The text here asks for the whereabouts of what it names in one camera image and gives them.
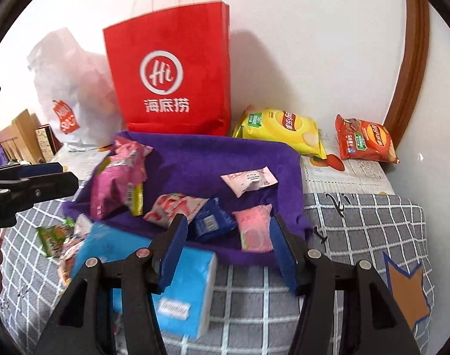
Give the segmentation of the green snack packet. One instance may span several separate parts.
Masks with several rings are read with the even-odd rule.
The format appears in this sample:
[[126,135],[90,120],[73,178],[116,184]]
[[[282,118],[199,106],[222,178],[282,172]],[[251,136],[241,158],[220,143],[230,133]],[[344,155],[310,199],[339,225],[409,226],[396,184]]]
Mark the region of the green snack packet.
[[75,222],[67,217],[59,225],[37,227],[37,236],[46,257],[59,257],[65,241],[73,236]]

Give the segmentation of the magenta snack bag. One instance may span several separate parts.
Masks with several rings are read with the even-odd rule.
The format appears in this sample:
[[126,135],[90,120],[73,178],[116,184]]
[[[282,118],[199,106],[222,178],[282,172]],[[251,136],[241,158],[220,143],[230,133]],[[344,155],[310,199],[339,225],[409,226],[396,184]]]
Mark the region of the magenta snack bag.
[[110,162],[111,156],[107,156],[93,175],[90,216],[104,220],[121,207],[128,208],[133,216],[140,216],[143,213],[143,183],[131,183],[126,167],[113,167]]

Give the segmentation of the pink strawberry snack packet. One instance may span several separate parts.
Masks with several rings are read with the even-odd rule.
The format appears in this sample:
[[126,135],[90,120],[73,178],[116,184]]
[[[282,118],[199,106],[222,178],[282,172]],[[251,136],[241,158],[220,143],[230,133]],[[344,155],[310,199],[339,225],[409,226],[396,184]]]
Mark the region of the pink strawberry snack packet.
[[208,199],[181,193],[163,194],[155,200],[152,209],[143,216],[143,219],[154,225],[168,228],[175,216],[181,214],[186,216],[187,223],[190,224],[207,201]]

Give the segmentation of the pink peach snack packet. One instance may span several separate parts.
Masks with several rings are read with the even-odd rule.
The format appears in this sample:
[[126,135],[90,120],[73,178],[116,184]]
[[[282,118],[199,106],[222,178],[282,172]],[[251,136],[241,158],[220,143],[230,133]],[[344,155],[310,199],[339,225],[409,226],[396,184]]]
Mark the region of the pink peach snack packet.
[[272,205],[258,205],[232,213],[239,229],[244,252],[266,253],[273,250],[269,226]]

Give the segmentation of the blue cookie packet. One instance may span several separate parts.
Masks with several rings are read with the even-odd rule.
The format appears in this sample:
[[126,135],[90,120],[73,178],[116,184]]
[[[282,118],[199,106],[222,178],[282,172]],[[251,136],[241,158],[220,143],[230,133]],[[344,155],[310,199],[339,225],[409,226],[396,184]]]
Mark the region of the blue cookie packet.
[[218,196],[207,200],[190,223],[189,237],[200,243],[230,233],[237,228],[236,221],[225,212]]

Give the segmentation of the pink candy packet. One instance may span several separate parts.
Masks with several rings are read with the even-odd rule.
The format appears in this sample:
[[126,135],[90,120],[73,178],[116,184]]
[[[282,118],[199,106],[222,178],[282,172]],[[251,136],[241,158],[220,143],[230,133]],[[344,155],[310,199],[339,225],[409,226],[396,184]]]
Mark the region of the pink candy packet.
[[144,145],[123,136],[116,136],[114,152],[110,164],[113,167],[126,167],[133,184],[144,183],[147,179],[145,160],[152,153],[153,147]]

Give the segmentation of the wooden chair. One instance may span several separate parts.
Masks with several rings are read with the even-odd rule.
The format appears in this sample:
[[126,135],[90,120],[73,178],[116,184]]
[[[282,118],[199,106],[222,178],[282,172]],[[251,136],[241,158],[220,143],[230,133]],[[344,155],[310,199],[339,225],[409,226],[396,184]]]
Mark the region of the wooden chair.
[[44,163],[36,130],[40,125],[37,116],[28,110],[20,112],[12,123],[0,131],[0,145],[10,160]]

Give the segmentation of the brown patterned box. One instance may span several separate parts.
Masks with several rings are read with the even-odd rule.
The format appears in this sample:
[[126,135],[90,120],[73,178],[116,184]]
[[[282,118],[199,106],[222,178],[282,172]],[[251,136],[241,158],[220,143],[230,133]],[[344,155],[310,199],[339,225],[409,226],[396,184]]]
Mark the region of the brown patterned box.
[[48,124],[38,127],[35,133],[43,159],[46,163],[49,163],[61,149],[62,143],[54,135],[51,126]]

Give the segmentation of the blue tissue pack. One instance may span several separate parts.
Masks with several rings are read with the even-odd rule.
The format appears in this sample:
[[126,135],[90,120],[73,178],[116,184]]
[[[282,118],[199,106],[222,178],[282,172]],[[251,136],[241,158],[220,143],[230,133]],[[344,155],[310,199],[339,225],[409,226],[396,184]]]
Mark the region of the blue tissue pack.
[[96,222],[76,254],[71,275],[92,256],[105,264],[124,260],[138,249],[149,249],[146,269],[152,275],[150,293],[159,328],[198,339],[209,328],[217,259],[214,252],[186,246],[185,217],[176,218],[171,227],[170,233],[151,240]]

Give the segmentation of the grey checked bedsheet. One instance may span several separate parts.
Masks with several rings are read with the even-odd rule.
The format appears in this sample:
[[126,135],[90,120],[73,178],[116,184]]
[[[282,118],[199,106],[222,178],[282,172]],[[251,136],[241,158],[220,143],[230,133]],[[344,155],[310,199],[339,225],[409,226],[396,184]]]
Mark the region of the grey checked bedsheet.
[[[395,195],[307,194],[304,210],[316,244],[332,260],[373,263],[383,279],[397,276],[412,302],[420,302],[413,335],[421,351],[430,340],[434,305],[423,208]],[[4,234],[1,319],[24,354],[31,354],[63,285],[58,263],[41,249],[36,229],[60,222],[59,200],[20,214]],[[207,333],[193,340],[167,334],[169,354],[285,354],[302,300],[274,268],[218,266]]]

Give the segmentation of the red chips bag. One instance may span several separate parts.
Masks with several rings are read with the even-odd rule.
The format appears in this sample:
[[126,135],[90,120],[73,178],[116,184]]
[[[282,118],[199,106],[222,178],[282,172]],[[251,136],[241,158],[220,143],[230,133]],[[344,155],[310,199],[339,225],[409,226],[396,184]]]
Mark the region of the red chips bag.
[[335,119],[335,129],[341,159],[365,159],[398,164],[393,139],[379,123],[358,119]]

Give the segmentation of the light pink snack packet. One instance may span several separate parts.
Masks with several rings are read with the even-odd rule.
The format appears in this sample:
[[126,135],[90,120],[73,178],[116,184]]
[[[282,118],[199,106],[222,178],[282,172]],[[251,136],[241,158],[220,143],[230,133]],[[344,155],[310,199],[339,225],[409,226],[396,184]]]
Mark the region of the light pink snack packet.
[[277,178],[268,167],[221,175],[221,179],[237,198],[240,198],[245,192],[258,191],[278,183]]

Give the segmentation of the red paper shopping bag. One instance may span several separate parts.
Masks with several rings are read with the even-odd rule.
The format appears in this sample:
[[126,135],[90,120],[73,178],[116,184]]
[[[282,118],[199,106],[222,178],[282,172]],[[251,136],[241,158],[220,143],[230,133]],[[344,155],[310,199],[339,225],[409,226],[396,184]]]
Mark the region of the red paper shopping bag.
[[130,131],[225,136],[232,120],[230,8],[152,10],[103,31]]

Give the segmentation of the purple towel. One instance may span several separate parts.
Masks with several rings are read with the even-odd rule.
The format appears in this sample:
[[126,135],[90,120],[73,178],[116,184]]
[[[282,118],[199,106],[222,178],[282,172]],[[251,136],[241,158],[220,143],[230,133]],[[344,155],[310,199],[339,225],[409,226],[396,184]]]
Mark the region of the purple towel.
[[[148,212],[162,194],[182,193],[210,198],[218,196],[220,206],[228,214],[260,204],[272,204],[274,213],[284,219],[292,233],[308,239],[313,227],[304,215],[304,190],[300,155],[279,142],[235,139],[211,135],[168,135],[124,131],[117,134],[154,148],[146,159],[147,181],[143,187],[143,207]],[[278,183],[259,191],[246,192],[236,198],[221,175],[268,167]],[[72,202],[62,205],[64,216],[77,219],[90,214],[90,192],[93,178]],[[118,209],[104,224],[128,233],[153,238],[164,228],[146,222],[142,216]],[[188,241],[187,246],[215,252],[223,264],[268,266],[277,268],[274,252],[244,252],[236,230],[207,244]]]

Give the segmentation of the brown wooden door frame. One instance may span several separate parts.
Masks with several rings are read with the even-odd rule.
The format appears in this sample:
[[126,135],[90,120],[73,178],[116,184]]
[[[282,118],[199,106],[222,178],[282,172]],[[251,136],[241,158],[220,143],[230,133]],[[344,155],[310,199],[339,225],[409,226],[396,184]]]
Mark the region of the brown wooden door frame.
[[430,46],[430,8],[427,0],[405,0],[404,52],[385,127],[394,146],[403,139],[417,104]]

